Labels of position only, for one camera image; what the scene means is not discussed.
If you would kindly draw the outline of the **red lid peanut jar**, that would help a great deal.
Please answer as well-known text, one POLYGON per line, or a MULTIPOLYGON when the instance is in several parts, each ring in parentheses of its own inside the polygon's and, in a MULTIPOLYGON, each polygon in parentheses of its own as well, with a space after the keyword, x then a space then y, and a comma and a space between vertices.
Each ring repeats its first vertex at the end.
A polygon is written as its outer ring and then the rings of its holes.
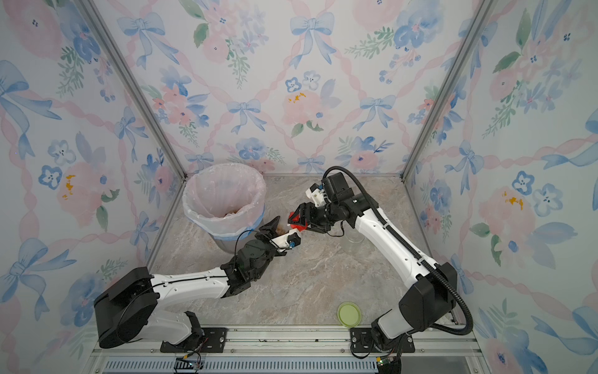
POLYGON ((302 220, 301 213, 291 212, 287 216, 278 215, 277 218, 278 223, 275 228, 276 236, 286 235, 293 229, 297 229, 299 232, 307 230, 307 226, 302 220))

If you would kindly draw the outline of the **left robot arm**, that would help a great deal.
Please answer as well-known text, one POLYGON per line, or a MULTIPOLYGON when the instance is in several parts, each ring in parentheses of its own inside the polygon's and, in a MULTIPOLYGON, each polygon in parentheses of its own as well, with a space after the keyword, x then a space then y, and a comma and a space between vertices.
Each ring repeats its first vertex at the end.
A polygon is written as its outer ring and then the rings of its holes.
POLYGON ((196 299, 222 299, 249 289, 276 257, 301 244, 299 230, 278 235, 272 219, 227 263, 209 271, 162 275, 137 267, 110 286, 93 304, 99 346, 116 348, 138 340, 162 341, 178 352, 196 350, 204 332, 195 313, 171 313, 170 305, 196 299))

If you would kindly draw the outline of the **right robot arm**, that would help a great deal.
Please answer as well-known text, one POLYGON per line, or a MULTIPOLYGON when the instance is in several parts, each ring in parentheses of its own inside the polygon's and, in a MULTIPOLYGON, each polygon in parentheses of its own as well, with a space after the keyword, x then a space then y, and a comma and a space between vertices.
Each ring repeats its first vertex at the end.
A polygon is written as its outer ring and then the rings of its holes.
POLYGON ((407 291, 397 307, 372 323, 372 341, 380 351, 398 346, 404 338, 428 328, 453 335, 470 333, 470 325, 461 329, 439 324, 439 319, 463 305, 456 291, 457 273, 450 263, 439 264, 416 246, 387 218, 382 208, 356 184, 349 187, 352 174, 344 168, 327 171, 319 184, 306 192, 303 203, 288 218, 291 227, 327 234, 336 223, 347 223, 367 238, 390 262, 405 283, 407 291))

